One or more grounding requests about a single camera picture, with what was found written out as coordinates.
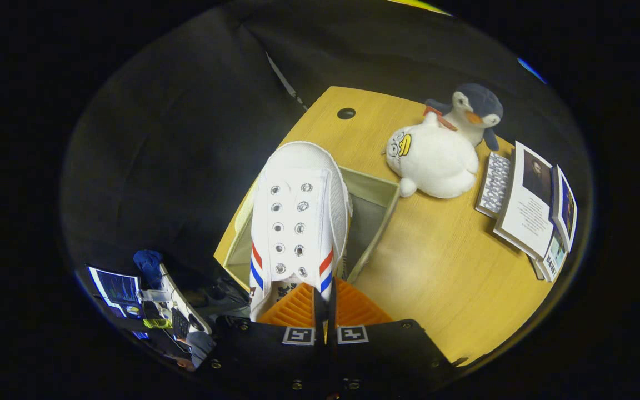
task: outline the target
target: orange gripper pad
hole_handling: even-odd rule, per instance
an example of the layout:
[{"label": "orange gripper pad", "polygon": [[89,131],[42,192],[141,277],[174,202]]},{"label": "orange gripper pad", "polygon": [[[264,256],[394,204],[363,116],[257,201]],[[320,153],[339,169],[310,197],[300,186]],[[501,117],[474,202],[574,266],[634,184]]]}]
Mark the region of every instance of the orange gripper pad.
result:
[{"label": "orange gripper pad", "polygon": [[315,288],[307,283],[292,289],[258,319],[261,324],[284,327],[315,326]]},{"label": "orange gripper pad", "polygon": [[372,325],[394,321],[352,284],[335,278],[335,290],[337,291],[335,329],[340,325]]}]

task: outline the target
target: white plush toy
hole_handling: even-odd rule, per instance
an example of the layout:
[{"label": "white plush toy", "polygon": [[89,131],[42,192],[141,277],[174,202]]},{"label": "white plush toy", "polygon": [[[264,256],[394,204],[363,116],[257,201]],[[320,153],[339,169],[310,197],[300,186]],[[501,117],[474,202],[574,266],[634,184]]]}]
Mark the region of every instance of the white plush toy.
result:
[{"label": "white plush toy", "polygon": [[416,189],[439,198],[453,198],[473,187],[478,155],[464,136],[442,127],[434,112],[419,125],[402,127],[386,147],[389,167],[402,177],[399,194]]}]

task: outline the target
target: patterned notebook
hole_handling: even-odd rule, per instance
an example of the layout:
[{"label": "patterned notebook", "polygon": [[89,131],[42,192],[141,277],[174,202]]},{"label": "patterned notebook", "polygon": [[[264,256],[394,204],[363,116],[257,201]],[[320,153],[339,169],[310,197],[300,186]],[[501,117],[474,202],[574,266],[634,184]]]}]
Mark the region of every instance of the patterned notebook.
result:
[{"label": "patterned notebook", "polygon": [[491,153],[488,157],[488,167],[480,197],[476,203],[476,210],[491,218],[498,218],[503,207],[503,198],[510,181],[510,160]]}]

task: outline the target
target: penguin plush toy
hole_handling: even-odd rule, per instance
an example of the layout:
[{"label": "penguin plush toy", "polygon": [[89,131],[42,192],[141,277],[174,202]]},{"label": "penguin plush toy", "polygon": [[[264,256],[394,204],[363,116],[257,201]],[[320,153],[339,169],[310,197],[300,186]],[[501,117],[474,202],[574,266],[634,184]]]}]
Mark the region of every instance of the penguin plush toy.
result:
[{"label": "penguin plush toy", "polygon": [[503,104],[487,88],[477,83],[461,84],[453,94],[452,104],[434,99],[428,99],[425,104],[441,112],[474,147],[485,139],[488,149],[498,150],[493,127],[503,118]]}]

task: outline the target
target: wooden table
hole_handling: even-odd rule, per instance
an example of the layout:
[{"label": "wooden table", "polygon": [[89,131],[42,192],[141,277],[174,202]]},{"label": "wooden table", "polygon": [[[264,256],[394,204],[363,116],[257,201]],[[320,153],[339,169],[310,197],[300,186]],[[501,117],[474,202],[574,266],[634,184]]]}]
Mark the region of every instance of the wooden table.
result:
[{"label": "wooden table", "polygon": [[[345,107],[356,115],[338,118]],[[406,99],[330,87],[280,144],[314,142],[341,166],[398,182],[380,152],[394,130],[419,124],[423,111],[423,104]],[[498,143],[498,154],[509,157],[513,145],[499,137]],[[476,150],[480,168],[473,189],[451,199],[421,192],[401,198],[355,281],[390,316],[416,319],[451,362],[471,362],[498,347],[552,288],[536,279],[523,252],[493,235],[494,220],[473,208],[489,154],[484,142]],[[222,265],[238,212],[214,254]]]}]

